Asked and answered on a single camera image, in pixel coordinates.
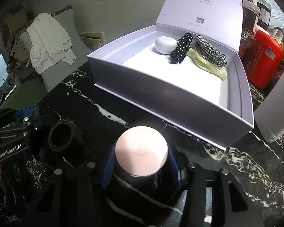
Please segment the black cylinder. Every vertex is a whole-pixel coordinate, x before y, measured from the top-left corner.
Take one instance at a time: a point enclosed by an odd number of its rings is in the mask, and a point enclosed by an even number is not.
[[[52,151],[61,153],[68,158],[81,154],[84,147],[82,132],[69,119],[55,123],[48,136],[48,144]]]

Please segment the white box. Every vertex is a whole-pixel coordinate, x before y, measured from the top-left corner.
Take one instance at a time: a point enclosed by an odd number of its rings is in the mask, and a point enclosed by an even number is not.
[[[226,149],[254,127],[248,81],[238,56],[242,0],[166,0],[156,25],[118,38],[88,55],[96,84],[175,126]],[[197,23],[197,18],[204,23]],[[186,57],[170,64],[155,39],[202,35],[226,55],[227,79]]]

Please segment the red container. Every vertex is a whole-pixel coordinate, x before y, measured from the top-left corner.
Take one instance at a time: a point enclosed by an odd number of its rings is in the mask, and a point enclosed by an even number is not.
[[[269,35],[257,31],[252,46],[245,55],[247,78],[263,89],[272,79],[283,57],[283,48]]]

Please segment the black gingham scrunchie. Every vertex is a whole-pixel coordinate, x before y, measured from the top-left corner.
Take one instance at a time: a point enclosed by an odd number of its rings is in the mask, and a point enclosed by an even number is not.
[[[213,47],[202,36],[196,36],[196,50],[210,63],[218,67],[224,67],[227,64],[226,57],[223,53]]]

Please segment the round white container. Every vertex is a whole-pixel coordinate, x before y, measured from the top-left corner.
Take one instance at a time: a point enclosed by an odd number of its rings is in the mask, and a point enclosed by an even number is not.
[[[156,50],[161,54],[170,54],[171,51],[176,49],[177,41],[172,37],[157,37],[155,42]]]

